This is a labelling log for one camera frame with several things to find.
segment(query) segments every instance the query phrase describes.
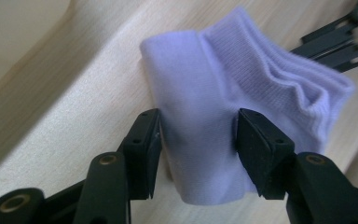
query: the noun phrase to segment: folded cloth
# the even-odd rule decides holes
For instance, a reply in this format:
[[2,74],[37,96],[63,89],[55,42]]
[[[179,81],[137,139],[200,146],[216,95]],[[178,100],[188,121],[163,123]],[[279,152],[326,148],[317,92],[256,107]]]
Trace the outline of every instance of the folded cloth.
[[148,38],[141,52],[185,203],[228,203],[255,190],[234,147],[241,107],[264,114],[296,152],[323,153],[354,90],[340,73],[276,46],[241,8],[200,32]]

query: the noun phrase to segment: purple cloth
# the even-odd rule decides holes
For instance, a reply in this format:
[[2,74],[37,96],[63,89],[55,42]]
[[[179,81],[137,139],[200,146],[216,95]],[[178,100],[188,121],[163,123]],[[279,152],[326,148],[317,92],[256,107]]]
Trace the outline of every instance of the purple cloth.
[[255,190],[234,148],[240,107],[274,122],[296,152],[323,153],[354,89],[340,73],[273,44],[241,8],[201,32],[148,38],[141,51],[172,177],[191,204],[228,203]]

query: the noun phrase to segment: light wood surface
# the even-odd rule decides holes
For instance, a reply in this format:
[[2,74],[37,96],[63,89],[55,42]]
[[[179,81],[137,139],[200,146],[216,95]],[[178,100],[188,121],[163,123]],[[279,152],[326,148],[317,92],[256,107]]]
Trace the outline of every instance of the light wood surface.
[[[116,150],[136,116],[153,108],[141,41],[202,29],[235,6],[286,49],[351,11],[352,0],[74,0],[53,32],[0,80],[0,196],[37,187],[49,196],[85,178],[96,155]],[[345,106],[327,156],[345,171],[358,151],[357,91]],[[132,203],[133,223],[288,223],[285,203],[247,194],[218,206],[183,203],[158,168],[155,198]]]

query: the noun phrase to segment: wooden table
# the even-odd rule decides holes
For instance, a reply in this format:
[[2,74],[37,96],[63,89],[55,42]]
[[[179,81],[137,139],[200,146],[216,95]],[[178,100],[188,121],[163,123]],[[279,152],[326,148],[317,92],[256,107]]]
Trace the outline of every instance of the wooden table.
[[[90,161],[116,150],[136,116],[153,108],[140,42],[202,29],[235,6],[286,49],[351,11],[352,0],[74,0],[53,30],[0,80],[0,196],[37,187],[49,196],[85,178]],[[357,92],[345,106],[327,156],[345,171],[358,150]],[[155,198],[132,203],[133,223],[288,223],[285,202],[255,194],[217,206],[181,201],[164,155]]]

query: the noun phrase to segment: folded fabric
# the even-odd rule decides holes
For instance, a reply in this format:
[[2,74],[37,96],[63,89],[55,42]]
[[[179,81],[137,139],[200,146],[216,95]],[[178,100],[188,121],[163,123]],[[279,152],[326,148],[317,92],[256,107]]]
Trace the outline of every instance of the folded fabric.
[[255,190],[234,147],[241,107],[264,114],[296,152],[323,153],[354,89],[340,73],[277,47],[241,8],[200,32],[148,38],[141,51],[173,181],[191,204]]

